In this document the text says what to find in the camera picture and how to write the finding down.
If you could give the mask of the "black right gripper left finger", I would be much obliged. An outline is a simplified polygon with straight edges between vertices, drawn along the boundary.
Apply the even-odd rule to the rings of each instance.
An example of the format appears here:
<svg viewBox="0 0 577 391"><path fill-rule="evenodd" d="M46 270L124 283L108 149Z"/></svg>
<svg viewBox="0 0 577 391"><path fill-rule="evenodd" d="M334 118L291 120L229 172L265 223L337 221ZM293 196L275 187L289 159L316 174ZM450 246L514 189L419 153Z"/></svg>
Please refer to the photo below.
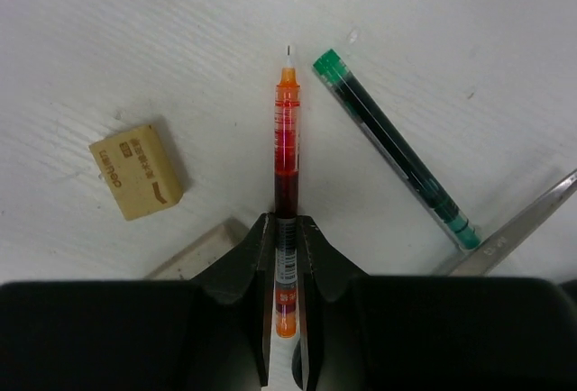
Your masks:
<svg viewBox="0 0 577 391"><path fill-rule="evenodd" d="M4 390L259 390L269 379L275 220L189 280L1 287Z"/></svg>

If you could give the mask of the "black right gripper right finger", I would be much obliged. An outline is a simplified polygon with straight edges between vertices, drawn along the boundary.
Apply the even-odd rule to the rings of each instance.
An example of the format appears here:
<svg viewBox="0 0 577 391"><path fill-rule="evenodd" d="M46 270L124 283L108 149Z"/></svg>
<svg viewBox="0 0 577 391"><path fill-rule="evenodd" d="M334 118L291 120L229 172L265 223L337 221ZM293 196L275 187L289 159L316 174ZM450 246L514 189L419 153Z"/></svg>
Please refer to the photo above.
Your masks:
<svg viewBox="0 0 577 391"><path fill-rule="evenodd" d="M573 390L576 285L374 276L297 222L304 390Z"/></svg>

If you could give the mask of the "orange red pen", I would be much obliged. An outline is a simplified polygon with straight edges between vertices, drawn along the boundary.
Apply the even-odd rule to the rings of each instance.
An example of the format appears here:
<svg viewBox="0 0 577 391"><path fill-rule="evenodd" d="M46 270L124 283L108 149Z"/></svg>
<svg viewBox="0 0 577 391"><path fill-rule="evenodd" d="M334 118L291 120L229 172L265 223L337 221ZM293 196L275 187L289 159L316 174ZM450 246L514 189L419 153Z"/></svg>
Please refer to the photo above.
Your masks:
<svg viewBox="0 0 577 391"><path fill-rule="evenodd" d="M286 49L286 63L275 91L274 113L274 216L275 248L275 328L280 338L297 333L297 247L299 181L300 85Z"/></svg>

